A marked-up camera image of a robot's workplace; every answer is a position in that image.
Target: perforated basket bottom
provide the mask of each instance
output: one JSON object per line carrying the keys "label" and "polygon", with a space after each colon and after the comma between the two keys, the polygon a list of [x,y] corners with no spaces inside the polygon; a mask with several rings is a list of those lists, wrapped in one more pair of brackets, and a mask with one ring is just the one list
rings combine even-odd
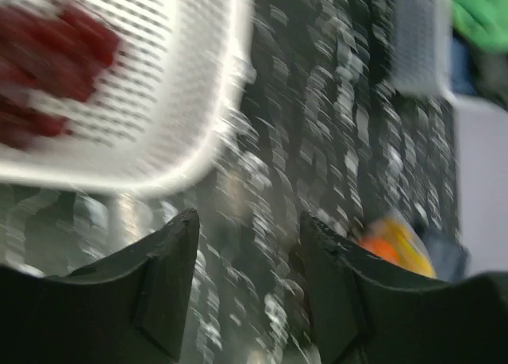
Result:
{"label": "perforated basket bottom", "polygon": [[[52,14],[57,0],[6,0]],[[0,167],[95,181],[157,177],[181,166],[217,122],[231,0],[77,0],[123,45],[89,104],[35,93],[33,104],[71,118],[75,134],[23,152],[0,146]]]}

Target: black and white patterned surface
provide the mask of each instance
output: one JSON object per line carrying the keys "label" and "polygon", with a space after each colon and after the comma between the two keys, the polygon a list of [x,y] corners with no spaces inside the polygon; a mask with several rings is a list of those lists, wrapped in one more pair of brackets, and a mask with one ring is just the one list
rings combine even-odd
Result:
{"label": "black and white patterned surface", "polygon": [[339,233],[392,207],[458,238],[451,107],[387,81],[389,0],[256,0],[255,83],[217,169],[153,201],[0,186],[0,251],[66,274],[194,207],[202,238],[183,363],[314,363],[298,215]]}

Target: marble countertop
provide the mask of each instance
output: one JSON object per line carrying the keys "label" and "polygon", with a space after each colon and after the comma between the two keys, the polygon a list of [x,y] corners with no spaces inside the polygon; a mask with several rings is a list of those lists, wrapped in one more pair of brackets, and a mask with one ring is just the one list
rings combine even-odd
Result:
{"label": "marble countertop", "polygon": [[0,254],[67,274],[196,208],[182,363],[314,363],[293,247],[305,209],[339,234],[397,207],[458,237],[453,112],[387,81],[389,0],[256,0],[257,79],[199,184],[145,201],[0,185]]}

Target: orange object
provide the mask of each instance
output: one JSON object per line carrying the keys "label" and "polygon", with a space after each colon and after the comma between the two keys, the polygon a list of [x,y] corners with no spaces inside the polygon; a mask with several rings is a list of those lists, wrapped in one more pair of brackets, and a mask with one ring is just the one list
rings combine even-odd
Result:
{"label": "orange object", "polygon": [[384,239],[367,238],[360,242],[360,246],[363,249],[370,251],[373,255],[377,255],[381,259],[388,261],[389,263],[400,265],[397,251]]}

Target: yellow object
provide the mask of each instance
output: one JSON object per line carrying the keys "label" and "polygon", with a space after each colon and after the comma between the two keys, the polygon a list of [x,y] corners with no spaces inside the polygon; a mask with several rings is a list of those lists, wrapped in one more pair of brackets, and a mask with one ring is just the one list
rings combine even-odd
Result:
{"label": "yellow object", "polygon": [[388,215],[371,225],[360,246],[403,269],[436,277],[425,245],[397,214]]}

